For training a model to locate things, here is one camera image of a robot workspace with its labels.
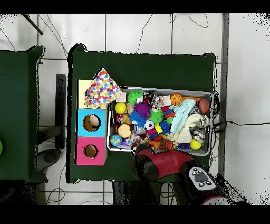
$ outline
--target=orange toy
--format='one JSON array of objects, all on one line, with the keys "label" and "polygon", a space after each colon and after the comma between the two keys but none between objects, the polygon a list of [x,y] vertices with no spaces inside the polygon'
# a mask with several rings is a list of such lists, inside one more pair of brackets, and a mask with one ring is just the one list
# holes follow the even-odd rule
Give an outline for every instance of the orange toy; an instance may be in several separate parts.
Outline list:
[{"label": "orange toy", "polygon": [[182,103],[183,100],[186,99],[194,99],[197,102],[201,100],[201,97],[183,97],[180,94],[172,94],[171,95],[171,104],[178,106],[180,103]]}]

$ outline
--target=pink block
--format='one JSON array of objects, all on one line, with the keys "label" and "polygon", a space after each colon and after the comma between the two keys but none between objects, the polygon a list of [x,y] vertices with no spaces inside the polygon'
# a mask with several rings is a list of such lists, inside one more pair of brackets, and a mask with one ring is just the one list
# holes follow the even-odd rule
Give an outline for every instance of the pink block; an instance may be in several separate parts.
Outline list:
[{"label": "pink block", "polygon": [[[94,145],[98,149],[95,158],[89,158],[84,154],[84,148],[87,145]],[[105,163],[105,138],[104,137],[78,137],[77,143],[77,165],[99,165]]]}]

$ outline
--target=cyan block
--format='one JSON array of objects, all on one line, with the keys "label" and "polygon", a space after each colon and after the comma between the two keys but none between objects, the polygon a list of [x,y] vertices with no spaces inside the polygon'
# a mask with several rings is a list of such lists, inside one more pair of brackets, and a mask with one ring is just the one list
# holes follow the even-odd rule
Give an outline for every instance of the cyan block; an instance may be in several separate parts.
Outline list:
[{"label": "cyan block", "polygon": [[[100,118],[100,127],[94,132],[88,132],[83,127],[83,120],[87,115],[95,114]],[[78,109],[78,137],[105,137],[106,133],[105,109]]]}]

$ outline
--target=circular hole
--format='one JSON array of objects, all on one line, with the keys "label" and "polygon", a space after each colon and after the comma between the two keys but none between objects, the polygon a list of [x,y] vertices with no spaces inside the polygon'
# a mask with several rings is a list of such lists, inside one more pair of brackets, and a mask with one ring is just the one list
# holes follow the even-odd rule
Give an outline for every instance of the circular hole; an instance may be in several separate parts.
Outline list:
[{"label": "circular hole", "polygon": [[83,149],[84,154],[89,157],[89,158],[95,158],[98,154],[98,149],[96,146],[94,145],[87,145],[84,149]]},{"label": "circular hole", "polygon": [[88,132],[95,132],[101,124],[100,118],[96,114],[88,114],[84,117],[82,125]]}]

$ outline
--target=green spiky ball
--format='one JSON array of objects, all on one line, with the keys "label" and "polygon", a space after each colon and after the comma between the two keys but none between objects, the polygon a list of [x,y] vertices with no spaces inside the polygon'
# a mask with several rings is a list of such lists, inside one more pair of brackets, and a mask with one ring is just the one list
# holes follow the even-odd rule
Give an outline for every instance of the green spiky ball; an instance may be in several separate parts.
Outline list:
[{"label": "green spiky ball", "polygon": [[143,91],[142,90],[133,90],[130,91],[129,96],[128,96],[128,101],[130,105],[134,105],[136,103],[136,99],[142,98]]},{"label": "green spiky ball", "polygon": [[161,109],[158,109],[157,112],[150,110],[150,117],[148,118],[150,121],[152,121],[154,124],[155,123],[160,123],[164,119],[164,115]]}]

